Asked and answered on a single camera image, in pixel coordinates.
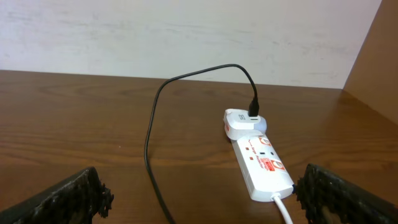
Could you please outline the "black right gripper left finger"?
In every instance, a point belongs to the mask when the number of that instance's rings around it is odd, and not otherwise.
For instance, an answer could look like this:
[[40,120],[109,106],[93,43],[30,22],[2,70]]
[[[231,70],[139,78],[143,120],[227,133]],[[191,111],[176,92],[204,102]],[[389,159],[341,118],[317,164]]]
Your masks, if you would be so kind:
[[1,224],[91,223],[96,214],[108,217],[113,200],[96,169],[87,167],[1,211]]

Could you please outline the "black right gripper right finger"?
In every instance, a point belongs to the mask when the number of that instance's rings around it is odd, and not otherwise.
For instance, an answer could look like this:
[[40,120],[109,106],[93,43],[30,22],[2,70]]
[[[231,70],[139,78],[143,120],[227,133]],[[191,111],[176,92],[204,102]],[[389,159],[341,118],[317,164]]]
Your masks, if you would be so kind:
[[294,185],[309,223],[397,223],[397,206],[315,164]]

